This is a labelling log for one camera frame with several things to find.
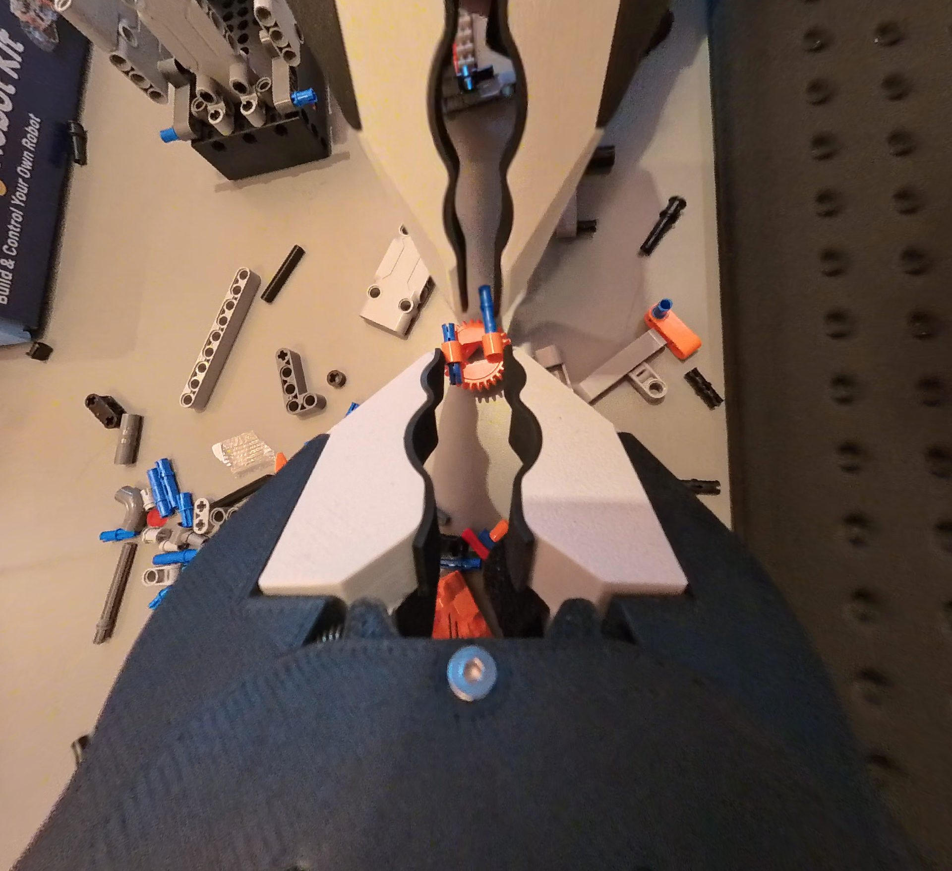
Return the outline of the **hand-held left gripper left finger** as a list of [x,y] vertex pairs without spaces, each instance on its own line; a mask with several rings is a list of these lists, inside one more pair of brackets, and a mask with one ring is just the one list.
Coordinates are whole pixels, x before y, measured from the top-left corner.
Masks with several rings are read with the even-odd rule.
[[266,595],[434,594],[439,529],[424,463],[437,445],[446,362],[423,355],[331,428],[259,578]]

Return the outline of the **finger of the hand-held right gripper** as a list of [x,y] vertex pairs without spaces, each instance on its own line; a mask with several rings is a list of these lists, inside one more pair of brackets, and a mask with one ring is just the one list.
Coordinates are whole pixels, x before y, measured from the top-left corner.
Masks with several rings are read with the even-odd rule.
[[363,148],[452,311],[469,308],[460,162],[443,114],[457,0],[335,0]]
[[601,140],[598,114],[621,0],[499,2],[517,73],[495,249],[499,306],[510,315]]

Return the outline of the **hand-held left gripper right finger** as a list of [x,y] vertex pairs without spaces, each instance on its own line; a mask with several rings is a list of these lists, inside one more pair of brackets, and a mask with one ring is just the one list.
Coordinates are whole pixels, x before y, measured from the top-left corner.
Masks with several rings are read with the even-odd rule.
[[614,425],[520,348],[505,356],[511,488],[506,565],[553,618],[617,596],[679,596],[687,578]]

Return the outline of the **pile of small building parts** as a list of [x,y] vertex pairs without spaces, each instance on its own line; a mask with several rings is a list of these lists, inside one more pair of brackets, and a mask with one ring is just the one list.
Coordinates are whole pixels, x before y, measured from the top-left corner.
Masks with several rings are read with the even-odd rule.
[[[192,499],[187,492],[173,495],[172,489],[176,484],[174,471],[170,462],[163,459],[149,471],[151,486],[148,490],[129,485],[119,489],[115,497],[125,504],[125,524],[113,531],[102,532],[100,539],[105,543],[123,542],[124,545],[95,628],[93,643],[102,644],[113,635],[135,558],[137,537],[143,543],[160,544],[165,550],[166,561],[183,568],[210,537],[212,527],[227,520],[232,507],[250,498],[270,478],[272,473],[245,484],[240,490],[223,498],[222,506],[215,507],[206,498]],[[465,575],[478,572],[483,567],[489,552],[501,543],[507,530],[508,521],[502,519],[492,530],[475,533],[466,529],[459,535],[443,537],[444,541],[457,544],[462,553],[443,554],[440,560],[441,570],[446,577],[439,581],[433,628],[435,639],[460,638],[464,634],[478,638],[491,636],[490,627],[466,585]]]

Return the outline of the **orange toothed gear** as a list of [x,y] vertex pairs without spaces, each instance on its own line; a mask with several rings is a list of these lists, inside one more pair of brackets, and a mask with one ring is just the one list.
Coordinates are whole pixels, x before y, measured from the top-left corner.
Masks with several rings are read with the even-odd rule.
[[487,335],[478,318],[456,323],[457,338],[462,347],[462,384],[457,386],[474,393],[485,393],[499,384],[505,375],[505,349],[511,344],[503,330]]

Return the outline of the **orange ribbed beam assembly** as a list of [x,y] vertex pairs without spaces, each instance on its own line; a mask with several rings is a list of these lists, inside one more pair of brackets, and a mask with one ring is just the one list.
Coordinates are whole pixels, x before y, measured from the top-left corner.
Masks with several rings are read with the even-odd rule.
[[514,67],[509,58],[489,48],[487,25],[485,16],[467,9],[458,11],[457,30],[442,79],[446,116],[507,100],[515,93]]

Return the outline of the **small clear sticker bag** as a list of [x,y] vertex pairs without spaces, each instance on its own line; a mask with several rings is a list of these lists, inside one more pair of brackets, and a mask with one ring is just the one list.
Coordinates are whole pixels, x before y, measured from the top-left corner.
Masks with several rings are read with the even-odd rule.
[[234,477],[253,472],[272,473],[276,459],[275,451],[254,431],[225,438],[211,446],[212,455],[220,460]]

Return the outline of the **grey partly built model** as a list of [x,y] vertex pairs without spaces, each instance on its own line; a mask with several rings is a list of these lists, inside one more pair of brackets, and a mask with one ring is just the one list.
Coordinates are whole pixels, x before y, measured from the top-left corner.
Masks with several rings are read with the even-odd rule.
[[55,0],[184,142],[241,182],[327,159],[327,85],[288,0]]

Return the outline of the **dark grey angled beam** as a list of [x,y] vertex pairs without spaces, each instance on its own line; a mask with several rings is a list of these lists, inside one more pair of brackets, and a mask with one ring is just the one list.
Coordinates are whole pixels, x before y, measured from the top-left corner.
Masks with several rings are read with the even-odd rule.
[[327,400],[309,388],[300,355],[283,346],[277,350],[275,359],[285,411],[296,418],[324,411]]

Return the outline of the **black long pin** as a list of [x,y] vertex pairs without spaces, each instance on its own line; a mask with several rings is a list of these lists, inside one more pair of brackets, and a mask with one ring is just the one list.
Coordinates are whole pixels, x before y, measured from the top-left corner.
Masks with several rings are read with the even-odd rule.
[[687,206],[686,199],[682,196],[671,196],[666,206],[660,211],[657,221],[651,227],[639,248],[639,255],[650,257],[664,237],[679,222]]

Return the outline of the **orange connector block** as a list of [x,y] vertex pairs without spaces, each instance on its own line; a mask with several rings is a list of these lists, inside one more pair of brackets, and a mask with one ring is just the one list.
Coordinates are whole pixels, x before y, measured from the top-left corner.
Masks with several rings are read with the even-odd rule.
[[701,337],[675,313],[669,298],[662,298],[651,306],[645,314],[645,322],[681,362],[693,357],[703,344]]

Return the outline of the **long grey holed beam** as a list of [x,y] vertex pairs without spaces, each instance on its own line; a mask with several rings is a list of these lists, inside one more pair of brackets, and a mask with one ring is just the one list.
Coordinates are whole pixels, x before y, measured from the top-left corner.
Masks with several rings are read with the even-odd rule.
[[247,267],[234,274],[180,395],[183,408],[202,411],[207,407],[259,286],[259,275]]

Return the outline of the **grey rectangular panel piece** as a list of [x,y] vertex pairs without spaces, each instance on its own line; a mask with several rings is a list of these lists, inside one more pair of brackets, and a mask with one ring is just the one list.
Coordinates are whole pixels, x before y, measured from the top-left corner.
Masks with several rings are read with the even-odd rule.
[[402,226],[365,292],[360,316],[369,325],[404,340],[430,293],[431,283],[411,235]]

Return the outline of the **short black axle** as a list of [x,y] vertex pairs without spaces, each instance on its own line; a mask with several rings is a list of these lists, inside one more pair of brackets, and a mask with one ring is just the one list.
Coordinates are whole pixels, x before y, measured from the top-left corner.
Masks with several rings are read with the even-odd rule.
[[291,275],[302,261],[305,250],[302,246],[294,245],[281,262],[277,271],[268,282],[266,288],[262,291],[260,299],[267,305],[272,305],[279,294],[284,290]]

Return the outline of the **blue robot kit box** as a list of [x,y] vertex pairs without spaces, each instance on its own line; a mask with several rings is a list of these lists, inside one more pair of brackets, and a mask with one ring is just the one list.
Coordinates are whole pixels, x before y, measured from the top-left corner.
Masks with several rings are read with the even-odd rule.
[[45,326],[89,42],[54,0],[1,0],[1,344]]

